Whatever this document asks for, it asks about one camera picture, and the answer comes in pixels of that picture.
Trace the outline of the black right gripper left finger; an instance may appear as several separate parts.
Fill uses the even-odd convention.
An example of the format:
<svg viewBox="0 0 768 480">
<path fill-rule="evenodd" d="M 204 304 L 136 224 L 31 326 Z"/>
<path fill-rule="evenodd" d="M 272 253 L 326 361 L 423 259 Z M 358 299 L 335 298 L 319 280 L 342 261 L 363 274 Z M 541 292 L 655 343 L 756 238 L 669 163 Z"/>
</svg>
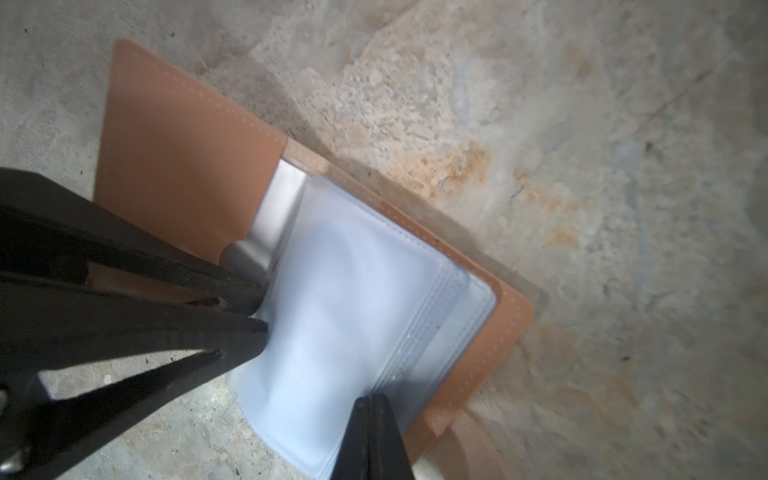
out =
<svg viewBox="0 0 768 480">
<path fill-rule="evenodd" d="M 356 399 L 331 474 L 332 480 L 368 478 L 368 413 L 369 398 Z"/>
</svg>

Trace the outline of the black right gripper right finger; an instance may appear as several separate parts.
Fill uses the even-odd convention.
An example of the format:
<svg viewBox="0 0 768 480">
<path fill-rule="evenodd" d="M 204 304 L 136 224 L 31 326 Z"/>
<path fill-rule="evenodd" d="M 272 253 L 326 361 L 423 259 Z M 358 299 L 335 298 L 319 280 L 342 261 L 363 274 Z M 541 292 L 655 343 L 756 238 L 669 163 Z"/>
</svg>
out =
<svg viewBox="0 0 768 480">
<path fill-rule="evenodd" d="M 368 478 L 373 480 L 414 480 L 391 404 L 383 394 L 369 398 Z"/>
</svg>

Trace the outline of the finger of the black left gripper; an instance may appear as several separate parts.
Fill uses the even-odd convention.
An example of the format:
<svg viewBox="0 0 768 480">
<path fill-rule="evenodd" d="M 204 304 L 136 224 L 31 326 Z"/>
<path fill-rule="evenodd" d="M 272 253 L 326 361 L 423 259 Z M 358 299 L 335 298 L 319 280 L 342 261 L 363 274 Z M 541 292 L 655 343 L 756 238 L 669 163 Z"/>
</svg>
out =
<svg viewBox="0 0 768 480">
<path fill-rule="evenodd" d="M 255 358 L 267 325 L 213 307 L 157 303 L 1 276 L 1 474 L 53 479 L 172 400 Z M 68 399 L 43 371 L 148 353 L 184 357 Z"/>
<path fill-rule="evenodd" d="M 2 270 L 82 285 L 91 264 L 215 298 L 232 313 L 254 313 L 266 294 L 38 173 L 3 168 Z"/>
</svg>

